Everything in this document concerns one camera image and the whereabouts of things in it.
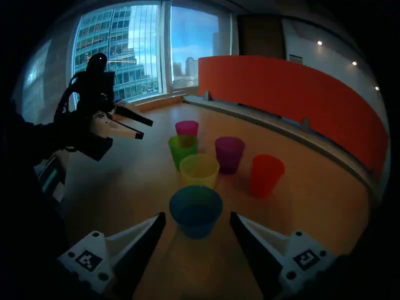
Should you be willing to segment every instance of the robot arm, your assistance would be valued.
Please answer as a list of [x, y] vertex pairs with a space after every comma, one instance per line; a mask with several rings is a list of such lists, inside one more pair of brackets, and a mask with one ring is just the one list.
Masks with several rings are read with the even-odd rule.
[[[133, 104], [114, 99], [114, 72], [104, 72], [107, 56], [93, 55], [86, 71], [75, 74], [65, 90], [54, 114], [54, 123], [69, 118], [71, 114], [87, 122], [75, 130], [66, 148], [69, 152], [80, 151], [99, 161], [113, 145], [110, 136], [143, 139], [144, 133], [116, 120], [116, 115], [152, 126], [153, 121], [141, 115]], [[69, 112], [68, 102], [72, 93], [79, 94], [76, 111]]]

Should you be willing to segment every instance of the yellow cup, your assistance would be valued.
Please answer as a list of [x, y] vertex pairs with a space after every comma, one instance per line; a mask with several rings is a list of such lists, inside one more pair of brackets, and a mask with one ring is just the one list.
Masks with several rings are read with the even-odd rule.
[[216, 184], [220, 164], [207, 154], [194, 154], [185, 157], [179, 165], [185, 186], [205, 186], [211, 189]]

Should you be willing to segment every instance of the orange partition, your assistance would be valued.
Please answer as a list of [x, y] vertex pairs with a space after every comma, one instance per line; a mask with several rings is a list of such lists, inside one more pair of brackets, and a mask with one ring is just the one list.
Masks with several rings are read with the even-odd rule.
[[198, 91], [301, 123], [341, 145], [379, 179], [388, 134], [375, 111], [353, 89], [302, 64], [262, 56], [198, 60]]

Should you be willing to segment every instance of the purple cup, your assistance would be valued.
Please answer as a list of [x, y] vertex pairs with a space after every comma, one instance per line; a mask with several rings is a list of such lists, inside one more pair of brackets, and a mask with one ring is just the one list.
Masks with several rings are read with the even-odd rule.
[[222, 136], [215, 141], [216, 159], [219, 163], [219, 172], [234, 174], [241, 162], [246, 144], [238, 137]]
[[178, 136], [191, 135], [197, 137], [199, 123], [196, 121], [181, 121], [175, 124], [175, 129]]

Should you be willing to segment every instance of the gripper jaw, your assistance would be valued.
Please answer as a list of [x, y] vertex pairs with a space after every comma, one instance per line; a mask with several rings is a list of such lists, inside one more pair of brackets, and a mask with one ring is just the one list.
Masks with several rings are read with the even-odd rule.
[[236, 212], [230, 225], [264, 299], [296, 294], [336, 259], [302, 230], [283, 235]]
[[165, 224], [160, 212], [112, 236], [92, 231], [58, 260], [95, 292], [131, 299]]

